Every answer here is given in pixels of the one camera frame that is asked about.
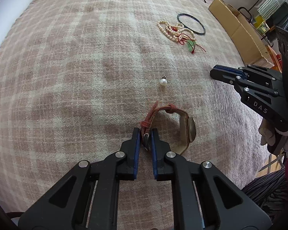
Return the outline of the white gloved right hand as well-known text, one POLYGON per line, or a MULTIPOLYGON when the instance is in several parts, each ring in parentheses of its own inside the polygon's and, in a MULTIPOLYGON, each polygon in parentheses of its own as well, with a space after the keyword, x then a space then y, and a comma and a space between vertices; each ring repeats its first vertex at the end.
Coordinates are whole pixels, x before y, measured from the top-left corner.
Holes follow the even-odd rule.
POLYGON ((281 145, 281 147, 286 152, 286 156, 288 158, 288 131, 281 132, 277 130, 271 123, 263 118, 259 127, 259 134, 261 135, 260 145, 267 144, 272 147, 277 147, 281 138, 286 137, 287 140, 281 145))

